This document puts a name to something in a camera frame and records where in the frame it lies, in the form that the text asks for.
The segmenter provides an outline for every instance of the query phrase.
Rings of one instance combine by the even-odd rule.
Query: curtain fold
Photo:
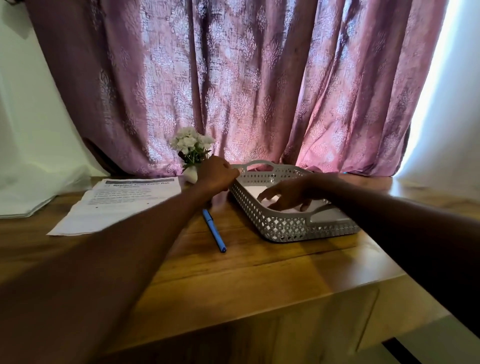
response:
[[[446,0],[27,0],[80,135],[172,175],[182,126],[232,163],[392,175]]]

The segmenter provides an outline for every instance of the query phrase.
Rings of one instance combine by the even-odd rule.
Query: gray plastic basket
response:
[[[267,164],[272,166],[273,170],[268,172],[247,171],[248,166],[255,164]],[[243,211],[257,227],[260,234],[266,239],[275,243],[289,243],[354,234],[360,231],[358,225],[353,220],[341,213],[337,207],[327,200],[317,202],[320,206],[311,212],[284,213],[262,206],[244,188],[245,186],[271,186],[280,181],[297,178],[311,172],[296,166],[274,164],[266,160],[254,160],[250,163],[232,166],[241,169],[242,172],[230,187],[230,191]],[[328,210],[336,210],[336,218],[330,221],[327,216],[327,220],[325,218],[317,218],[317,222],[313,221],[315,220],[313,217],[321,217],[322,213],[325,214]]]

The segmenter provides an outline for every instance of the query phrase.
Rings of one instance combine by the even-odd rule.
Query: blue pen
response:
[[[220,249],[220,251],[222,253],[226,252],[227,247],[225,246],[225,244],[223,244],[223,240],[220,237],[220,234],[218,233],[218,230],[216,229],[215,224],[213,223],[212,217],[210,216],[208,211],[205,210],[205,209],[202,210],[202,214],[204,215],[205,221],[206,221],[208,227],[210,228],[210,231],[212,232],[213,237],[215,238],[215,241],[216,241],[216,244],[218,245],[218,248]]]

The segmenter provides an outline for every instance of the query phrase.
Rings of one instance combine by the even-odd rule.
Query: forearm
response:
[[[347,182],[316,179],[409,275],[477,335],[480,223]]]
[[[190,188],[1,286],[2,362],[84,363],[210,197]]]

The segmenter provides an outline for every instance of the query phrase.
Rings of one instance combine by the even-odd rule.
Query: flower vase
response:
[[[197,182],[197,166],[190,166],[183,171],[182,176],[190,183]]]

